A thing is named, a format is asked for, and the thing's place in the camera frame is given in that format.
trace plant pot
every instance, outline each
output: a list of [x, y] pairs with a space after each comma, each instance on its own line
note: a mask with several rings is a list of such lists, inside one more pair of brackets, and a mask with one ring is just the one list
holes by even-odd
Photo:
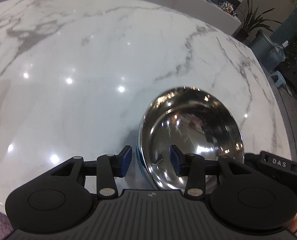
[[236, 35], [235, 39], [237, 39], [240, 42], [243, 42], [248, 37], [248, 34], [244, 30], [240, 30]]

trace plastic bag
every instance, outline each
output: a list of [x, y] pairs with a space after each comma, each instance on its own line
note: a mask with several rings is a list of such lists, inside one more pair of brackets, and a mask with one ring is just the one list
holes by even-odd
[[285, 61], [284, 47], [275, 43], [275, 47], [263, 58], [262, 63], [268, 71], [274, 70], [282, 61]]

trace plant leaf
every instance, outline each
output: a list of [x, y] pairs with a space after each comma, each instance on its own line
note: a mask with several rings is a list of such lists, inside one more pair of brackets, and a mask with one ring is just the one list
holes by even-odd
[[275, 9], [275, 8], [269, 9], [269, 10], [263, 12], [261, 15], [266, 14], [266, 13], [268, 13], [268, 12], [270, 12], [270, 11], [273, 11], [274, 9]]
[[259, 28], [259, 27], [263, 27], [263, 28], [265, 28], [265, 29], [267, 29], [267, 30], [273, 32], [273, 31], [270, 29], [270, 27], [269, 27], [268, 25], [266, 25], [266, 24], [256, 24], [256, 25], [252, 26], [252, 27], [249, 29], [249, 32], [250, 32], [251, 30], [254, 30], [255, 28]]
[[265, 21], [269, 21], [269, 22], [276, 22], [276, 23], [279, 23], [279, 24], [282, 24], [281, 22], [279, 21], [275, 21], [275, 20], [270, 20], [270, 19], [264, 19]]
[[255, 17], [256, 17], [257, 10], [258, 10], [258, 7], [255, 9], [252, 17], [250, 18], [250, 24], [252, 24], [252, 25], [255, 22]]
[[[246, 15], [246, 18], [249, 15], [249, 13], [250, 13], [250, 0], [247, 0], [247, 15]], [[245, 28], [246, 24], [247, 24], [247, 22], [245, 20], [244, 25], [243, 25], [243, 29]]]

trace gray trash bin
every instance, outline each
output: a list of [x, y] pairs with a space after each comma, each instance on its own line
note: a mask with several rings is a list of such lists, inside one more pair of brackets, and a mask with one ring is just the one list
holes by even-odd
[[253, 51], [255, 57], [260, 61], [275, 47], [271, 39], [259, 30], [256, 33], [256, 38], [250, 43], [249, 48]]

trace circular cap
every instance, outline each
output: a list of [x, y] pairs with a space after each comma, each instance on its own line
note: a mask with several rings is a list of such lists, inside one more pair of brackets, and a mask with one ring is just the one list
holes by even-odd
[[193, 197], [198, 197], [203, 194], [203, 191], [200, 188], [190, 188], [187, 193]]
[[233, 175], [212, 192], [210, 207], [229, 226], [273, 233], [290, 225], [297, 212], [297, 197], [288, 187], [259, 173]]
[[65, 195], [53, 189], [43, 189], [34, 192], [28, 198], [28, 204], [40, 211], [47, 211], [59, 208], [65, 202]]
[[241, 203], [251, 208], [267, 208], [275, 202], [274, 194], [261, 187], [242, 189], [237, 197]]
[[115, 193], [115, 190], [110, 187], [102, 188], [99, 193], [103, 196], [111, 196]]

